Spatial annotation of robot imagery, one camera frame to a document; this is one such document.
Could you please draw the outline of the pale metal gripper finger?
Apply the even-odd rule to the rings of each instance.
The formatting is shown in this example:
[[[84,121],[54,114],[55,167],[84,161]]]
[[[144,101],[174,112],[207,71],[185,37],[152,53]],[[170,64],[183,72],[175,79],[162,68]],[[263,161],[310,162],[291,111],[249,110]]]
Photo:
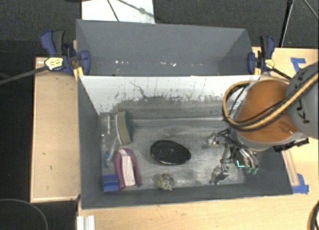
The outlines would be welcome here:
[[[209,183],[212,185],[217,185],[220,181],[224,180],[230,175],[228,166],[217,166],[211,173],[211,178]]]
[[[201,148],[202,149],[218,148],[221,144],[220,140],[221,140],[220,135],[212,134],[204,140]]]

